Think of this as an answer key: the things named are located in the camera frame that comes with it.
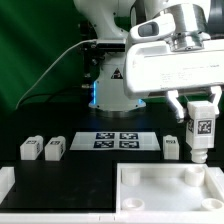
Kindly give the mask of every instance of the green curtain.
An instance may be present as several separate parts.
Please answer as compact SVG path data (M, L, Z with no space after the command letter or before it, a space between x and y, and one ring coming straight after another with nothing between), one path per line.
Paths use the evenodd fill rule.
M73 0L0 0L0 120L67 48L80 41ZM82 80L82 56L69 53L32 94Z

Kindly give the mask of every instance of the black cable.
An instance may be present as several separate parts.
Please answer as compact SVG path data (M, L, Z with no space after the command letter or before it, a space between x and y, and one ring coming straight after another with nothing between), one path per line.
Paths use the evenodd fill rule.
M34 94L31 96L27 96L26 98L24 98L18 105L18 108L27 100L31 99L31 98L35 98L35 97L39 97L39 96L50 96L45 102L49 102L51 99L53 99L54 97L56 97L57 95L60 95L61 93L64 93L70 89L81 89L81 87L79 86L70 86L70 87L66 87L64 89L61 89L55 93L39 93L39 94Z
M78 89L81 90L82 88L80 86L70 86L64 89L61 89L53 94L51 94L51 96L45 101L45 103L49 103L53 98L55 98L56 96L60 95L61 93L67 92L68 90L72 90L72 89Z
M34 95L31 95L31 96L27 96L26 98L24 98L22 101L20 101L19 105L18 105L18 108L27 100L31 99L31 98L35 98L35 97L38 97L38 96L51 96L52 94L50 93L40 93L40 94L34 94Z

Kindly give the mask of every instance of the black tabletop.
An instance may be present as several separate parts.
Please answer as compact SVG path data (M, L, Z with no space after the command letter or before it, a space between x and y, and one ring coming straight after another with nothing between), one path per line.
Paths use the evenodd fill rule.
M224 116L217 119L215 148L209 150L208 166L224 168ZM80 104L27 104L0 127L0 167L15 167L16 184L0 205L0 212L115 212L117 163L191 163L185 143L186 124L177 124L166 104L147 105L131 118L103 118ZM177 136L180 160L165 161L159 151L70 151L76 132L118 131ZM64 136L67 150L59 162L21 161L20 145L30 136Z

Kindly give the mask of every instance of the cable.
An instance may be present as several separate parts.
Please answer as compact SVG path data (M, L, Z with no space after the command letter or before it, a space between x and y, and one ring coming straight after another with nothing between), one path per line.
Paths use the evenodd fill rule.
M63 93L63 92L66 92L66 91L72 90L72 89L81 90L82 88L80 86L71 86L71 87L67 87L65 89L59 90L59 91L51 94L51 96L45 101L45 103L49 103L54 97L58 96L60 93Z
M189 102L189 100L188 100L188 98L187 98L187 96L186 96L186 95L184 95L184 98L187 100L187 102Z
M19 105L21 104L21 101L40 83L40 81L49 73L49 71L71 50L77 48L79 45L84 44L84 43L91 43L91 42L95 42L96 39L93 40L86 40L86 41L81 41L78 44L68 48L63 54L61 54L61 56L41 75L41 77L36 81L36 83L34 83L34 85L23 94L23 96L20 98L20 100L18 101L17 105L16 105L16 109L19 108Z
M19 104L19 107L27 100L31 99L31 98L34 98L34 97L38 97L38 96L51 96L52 94L50 93L40 93L40 94L34 94L34 95L31 95L31 96L28 96L28 97L25 97L23 98L23 100L21 100L20 104Z

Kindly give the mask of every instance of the black sticker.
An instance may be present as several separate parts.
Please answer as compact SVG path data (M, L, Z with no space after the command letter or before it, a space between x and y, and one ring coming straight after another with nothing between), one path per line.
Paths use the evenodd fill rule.
M26 144L36 144L37 141L27 141Z
M97 133L96 139L114 139L115 133Z
M123 149L139 149L139 142L137 141L120 141L119 147Z
M120 139L135 140L138 139L137 133L120 133Z
M198 121L198 134L211 134L212 133L212 120Z
M107 149L113 147L114 147L114 141L96 141L94 143L94 149Z
M50 145L59 145L60 144L60 141L52 141L51 143L50 143Z
M167 144L176 144L176 141L175 140L166 140L166 143Z
M188 130L194 133L194 120L189 120L188 122Z
M117 68L112 75L111 79L123 79L120 70Z

